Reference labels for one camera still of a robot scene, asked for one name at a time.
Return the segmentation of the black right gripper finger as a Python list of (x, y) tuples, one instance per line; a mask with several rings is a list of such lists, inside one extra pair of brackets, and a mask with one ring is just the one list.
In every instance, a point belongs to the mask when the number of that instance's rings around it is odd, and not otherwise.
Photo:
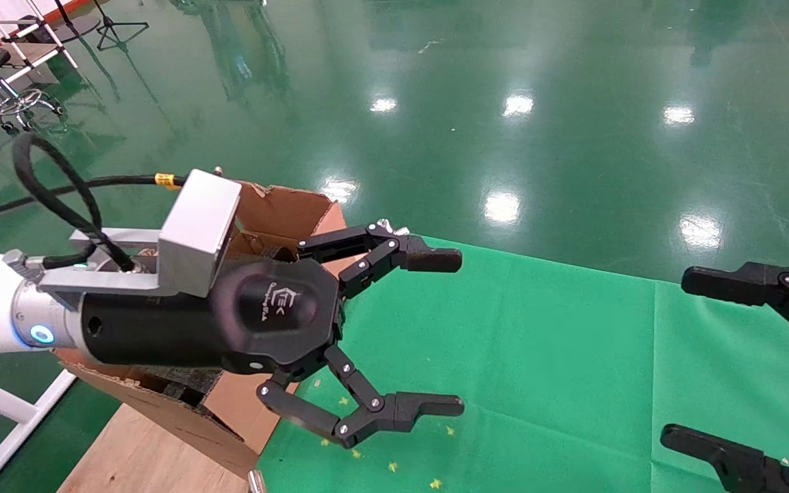
[(667, 449), (707, 462), (727, 492), (789, 492), (789, 464), (765, 452), (683, 425), (664, 425)]
[(746, 262), (736, 271), (690, 266), (682, 290), (708, 299), (747, 306), (767, 305), (789, 322), (789, 266)]

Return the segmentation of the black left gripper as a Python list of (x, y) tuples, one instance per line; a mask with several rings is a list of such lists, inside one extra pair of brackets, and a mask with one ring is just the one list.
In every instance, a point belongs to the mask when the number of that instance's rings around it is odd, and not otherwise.
[[(82, 337), (87, 354), (107, 365), (273, 372), (257, 389), (260, 402), (346, 449), (375, 433), (410, 433), (425, 415), (464, 413), (463, 400), (455, 395), (381, 395), (335, 345), (341, 335), (341, 296), (353, 299), (396, 268), (456, 273), (461, 250), (433, 249), (420, 236), (398, 234), (376, 222), (301, 240), (297, 252), (299, 259), (313, 261), (229, 266), (205, 299), (86, 294)], [(357, 259), (339, 271), (339, 283), (320, 265), (351, 257)], [(312, 375), (325, 364), (358, 405), (347, 417), (287, 390), (297, 380), (293, 375)]]

